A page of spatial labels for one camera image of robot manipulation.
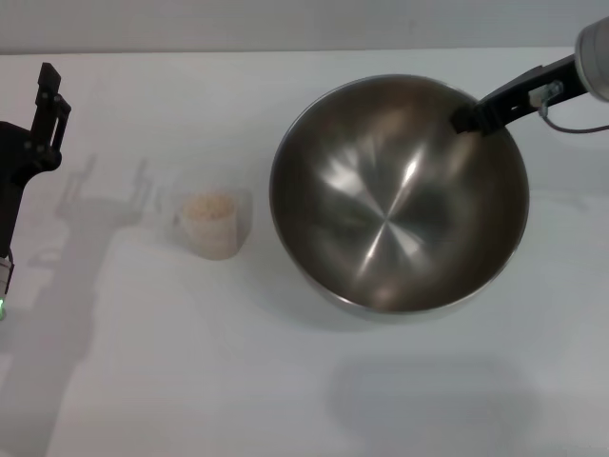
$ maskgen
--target metal mixing bowl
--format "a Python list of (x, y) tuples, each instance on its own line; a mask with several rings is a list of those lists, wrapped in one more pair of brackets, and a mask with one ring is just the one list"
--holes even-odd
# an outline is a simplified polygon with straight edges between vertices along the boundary
[(336, 89), (292, 125), (270, 205), (301, 271), (339, 303), (407, 313), (457, 303), (503, 269), (529, 190), (506, 129), (456, 134), (472, 97), (391, 75)]

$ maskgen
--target cable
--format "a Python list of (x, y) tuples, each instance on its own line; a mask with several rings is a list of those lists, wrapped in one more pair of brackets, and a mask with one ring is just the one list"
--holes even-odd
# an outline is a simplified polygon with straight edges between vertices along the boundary
[(543, 119), (543, 121), (552, 129), (557, 130), (557, 131), (561, 131), (562, 133), (573, 133), (576, 135), (579, 134), (583, 134), (583, 133), (597, 133), (599, 131), (606, 131), (609, 130), (609, 126), (602, 126), (602, 127), (595, 127), (593, 129), (566, 129), (565, 127), (559, 127), (556, 124), (554, 124), (547, 115), (547, 110), (546, 112), (544, 112), (543, 108), (539, 109), (539, 114), (541, 116), (541, 119)]

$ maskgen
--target black metal bracket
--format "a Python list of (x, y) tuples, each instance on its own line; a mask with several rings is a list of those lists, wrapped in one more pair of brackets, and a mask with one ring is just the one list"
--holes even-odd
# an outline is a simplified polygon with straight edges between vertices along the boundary
[(23, 190), (29, 180), (61, 165), (70, 105), (58, 93), (61, 76), (48, 63), (38, 77), (31, 130), (0, 122), (0, 257), (9, 255)]
[(510, 122), (536, 112), (538, 108), (530, 103), (530, 92), (555, 81), (562, 83), (563, 91), (552, 98), (550, 106), (587, 92), (580, 81), (575, 56), (571, 55), (546, 67), (529, 70), (476, 105), (459, 108), (451, 118), (452, 125), (457, 133), (480, 131), (482, 135), (503, 129)]

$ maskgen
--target white table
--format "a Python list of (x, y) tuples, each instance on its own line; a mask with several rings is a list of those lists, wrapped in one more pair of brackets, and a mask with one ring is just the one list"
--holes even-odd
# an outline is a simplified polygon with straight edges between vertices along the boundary
[[(43, 61), (73, 106), (13, 239), (0, 455), (609, 456), (609, 135), (510, 126), (532, 192), (521, 248), (472, 303), (398, 325), (312, 290), (267, 204), (283, 134), (329, 89), (413, 73), (481, 97), (569, 52), (0, 57), (0, 120), (29, 127)], [(589, 96), (550, 112), (609, 123)], [(175, 173), (208, 164), (253, 192), (225, 262), (166, 235)]]

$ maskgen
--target bowl rim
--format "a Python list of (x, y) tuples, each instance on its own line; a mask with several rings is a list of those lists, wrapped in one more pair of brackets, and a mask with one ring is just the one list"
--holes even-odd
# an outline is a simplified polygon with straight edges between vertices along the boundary
[(335, 93), (337, 93), (339, 91), (351, 88), (353, 86), (358, 86), (358, 85), (360, 85), (362, 83), (368, 83), (368, 82), (371, 82), (371, 81), (378, 81), (378, 80), (383, 80), (383, 79), (409, 79), (409, 80), (413, 80), (413, 79), (417, 80), (418, 79), (418, 80), (421, 80), (421, 81), (426, 81), (426, 82), (434, 83), (434, 84), (437, 84), (439, 86), (443, 86), (445, 88), (454, 90), (455, 92), (459, 93), (464, 98), (466, 98), (467, 100), (471, 101), (472, 104), (478, 103), (478, 99), (476, 97), (474, 97), (471, 94), (465, 92), (464, 90), (457, 89), (457, 88), (455, 88), (455, 87), (453, 87), (453, 86), (451, 86), (449, 84), (446, 84), (443, 81), (440, 81), (440, 80), (437, 80), (437, 79), (434, 79), (434, 78), (429, 78), (427, 76), (412, 75), (412, 74), (402, 74), (402, 73), (389, 73), (389, 74), (379, 74), (379, 75), (365, 76), (364, 78), (356, 79), (354, 81), (342, 84), (342, 85), (338, 86), (337, 88), (332, 89), (332, 90), (324, 93), (323, 95), (318, 97), (315, 101), (313, 101), (311, 104), (309, 104), (303, 110), (303, 112), (301, 112), (298, 115), (298, 117), (294, 120), (294, 122), (292, 122), (290, 124), (289, 128), (287, 129), (287, 131), (285, 132), (284, 136), (282, 137), (282, 141), (279, 143), (279, 146), (277, 147), (277, 150), (275, 151), (275, 155), (273, 157), (273, 162), (272, 162), (272, 165), (271, 165), (271, 171), (270, 171), (270, 176), (269, 176), (269, 185), (268, 185), (268, 201), (269, 201), (269, 204), (270, 204), (270, 213), (271, 213), (271, 218), (273, 220), (273, 227), (275, 228), (275, 232), (277, 233), (277, 236), (279, 237), (279, 240), (280, 240), (282, 246), (284, 247), (284, 250), (287, 252), (287, 255), (289, 256), (291, 261), (294, 263), (294, 265), (296, 265), (296, 267), (298, 268), (300, 273), (303, 276), (305, 276), (305, 278), (308, 281), (310, 281), (312, 283), (312, 285), (314, 285), (317, 288), (319, 288), (320, 291), (324, 295), (329, 294), (329, 296), (331, 298), (337, 300), (340, 303), (340, 305), (342, 305), (342, 306), (347, 306), (349, 308), (354, 308), (355, 310), (363, 311), (364, 313), (381, 314), (381, 315), (392, 315), (392, 316), (407, 316), (407, 315), (426, 314), (426, 313), (429, 313), (429, 312), (438, 311), (440, 309), (447, 309), (447, 308), (456, 307), (458, 305), (461, 305), (461, 304), (469, 301), (475, 295), (480, 293), (483, 289), (487, 288), (489, 284), (491, 284), (493, 281), (495, 281), (495, 279), (497, 279), (497, 277), (507, 267), (507, 264), (509, 264), (510, 261), (514, 258), (514, 254), (516, 253), (516, 251), (518, 250), (518, 248), (521, 245), (522, 237), (524, 235), (524, 232), (526, 230), (526, 226), (527, 226), (527, 223), (528, 223), (529, 208), (530, 208), (530, 201), (531, 201), (530, 186), (529, 186), (529, 180), (528, 180), (528, 173), (527, 173), (527, 170), (526, 170), (526, 164), (524, 163), (524, 159), (522, 158), (521, 150), (518, 147), (518, 144), (516, 143), (516, 141), (514, 140), (514, 138), (512, 137), (511, 133), (509, 132), (509, 130), (507, 128), (499, 129), (499, 130), (497, 130), (493, 134), (494, 135), (495, 134), (500, 134), (502, 141), (509, 141), (509, 142), (511, 142), (512, 146), (515, 148), (516, 152), (518, 153), (518, 157), (520, 157), (521, 166), (522, 166), (522, 170), (523, 170), (524, 184), (525, 184), (525, 187), (526, 187), (526, 201), (525, 201), (524, 208), (523, 208), (523, 220), (522, 220), (522, 224), (521, 224), (521, 230), (520, 230), (520, 233), (518, 235), (518, 238), (516, 239), (516, 242), (514, 243), (514, 246), (512, 248), (512, 252), (510, 252), (510, 254), (507, 256), (507, 258), (505, 259), (503, 264), (497, 269), (497, 271), (495, 271), (495, 273), (488, 280), (486, 280), (484, 283), (482, 283), (478, 288), (474, 289), (473, 291), (471, 291), (467, 295), (464, 295), (462, 298), (460, 298), (458, 300), (455, 300), (455, 301), (450, 302), (450, 303), (441, 304), (441, 305), (438, 305), (438, 306), (433, 307), (433, 308), (417, 309), (417, 310), (412, 310), (412, 311), (410, 311), (410, 310), (408, 310), (408, 311), (386, 311), (386, 310), (382, 310), (382, 309), (375, 309), (375, 308), (372, 308), (372, 307), (368, 307), (366, 305), (362, 305), (362, 304), (357, 303), (357, 302), (353, 302), (352, 300), (349, 300), (348, 298), (345, 298), (345, 297), (339, 295), (335, 291), (331, 290), (330, 288), (328, 288), (325, 285), (323, 285), (322, 283), (320, 283), (317, 279), (315, 279), (306, 270), (306, 268), (296, 258), (296, 256), (292, 252), (292, 250), (287, 245), (287, 242), (285, 241), (285, 238), (282, 235), (281, 229), (279, 227), (279, 223), (277, 221), (277, 216), (275, 214), (275, 206), (273, 204), (273, 193), (274, 193), (273, 190), (274, 190), (274, 182), (275, 182), (274, 178), (275, 178), (275, 173), (277, 171), (277, 162), (278, 162), (279, 156), (281, 155), (280, 153), (281, 153), (281, 150), (284, 147), (284, 144), (285, 144), (285, 142), (287, 140), (287, 137), (298, 126), (298, 124), (305, 117), (305, 115), (307, 113), (309, 113), (313, 108), (315, 108), (320, 102), (322, 102), (327, 97), (329, 97), (329, 96), (331, 96), (331, 95), (333, 95), (333, 94), (335, 94)]

